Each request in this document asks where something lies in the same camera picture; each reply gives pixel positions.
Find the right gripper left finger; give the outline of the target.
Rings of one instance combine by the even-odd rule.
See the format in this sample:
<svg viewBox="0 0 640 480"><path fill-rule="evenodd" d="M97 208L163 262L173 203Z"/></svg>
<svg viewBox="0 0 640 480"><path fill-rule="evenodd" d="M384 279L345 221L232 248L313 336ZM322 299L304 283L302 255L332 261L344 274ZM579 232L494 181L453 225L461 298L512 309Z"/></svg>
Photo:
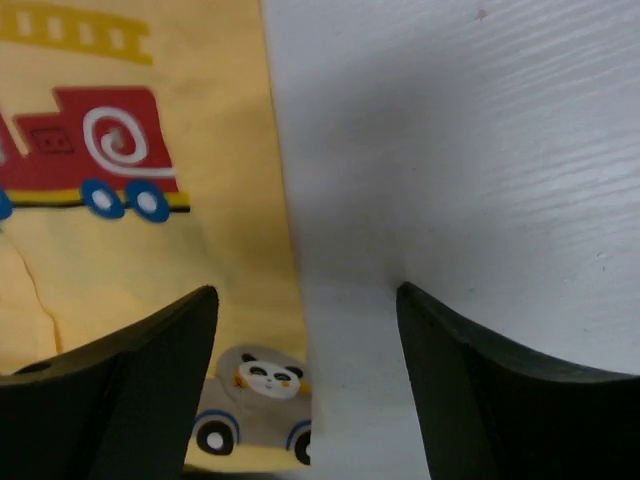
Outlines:
<svg viewBox="0 0 640 480"><path fill-rule="evenodd" d="M177 479L219 299L200 287L149 317L1 378L4 479Z"/></svg>

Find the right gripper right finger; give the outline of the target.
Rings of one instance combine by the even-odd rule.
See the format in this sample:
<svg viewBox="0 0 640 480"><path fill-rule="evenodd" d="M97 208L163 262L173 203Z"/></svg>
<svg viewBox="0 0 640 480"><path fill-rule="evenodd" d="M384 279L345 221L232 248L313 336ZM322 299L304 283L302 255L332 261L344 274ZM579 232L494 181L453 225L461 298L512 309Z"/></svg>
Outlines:
<svg viewBox="0 0 640 480"><path fill-rule="evenodd" d="M635 479L639 379L562 360L412 283L396 312L434 479Z"/></svg>

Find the yellow car print cloth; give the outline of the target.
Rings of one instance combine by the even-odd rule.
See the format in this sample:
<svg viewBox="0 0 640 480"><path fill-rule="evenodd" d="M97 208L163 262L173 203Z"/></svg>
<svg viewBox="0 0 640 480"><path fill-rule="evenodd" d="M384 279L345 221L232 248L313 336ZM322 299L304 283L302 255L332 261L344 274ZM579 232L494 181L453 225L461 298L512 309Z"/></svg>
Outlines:
<svg viewBox="0 0 640 480"><path fill-rule="evenodd" d="M1 370L219 297L185 463L311 462L307 332L258 1L1 5Z"/></svg>

